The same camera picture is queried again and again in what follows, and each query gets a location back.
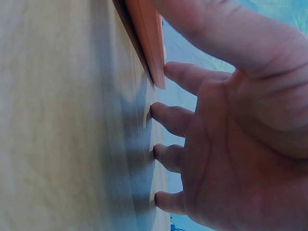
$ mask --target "wooden surface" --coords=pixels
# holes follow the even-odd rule
[[[111,0],[2,0],[0,230],[168,231],[155,100]]]

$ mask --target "hand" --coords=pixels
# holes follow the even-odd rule
[[[220,231],[308,228],[307,37],[232,0],[153,2],[192,44],[236,67],[166,64],[165,75],[198,102],[195,113],[151,107],[186,139],[154,148],[183,183],[180,193],[157,193],[157,206]]]

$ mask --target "orange card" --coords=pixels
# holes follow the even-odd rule
[[[151,0],[125,0],[138,39],[150,68],[154,84],[166,88],[163,67],[165,52],[162,17]]]

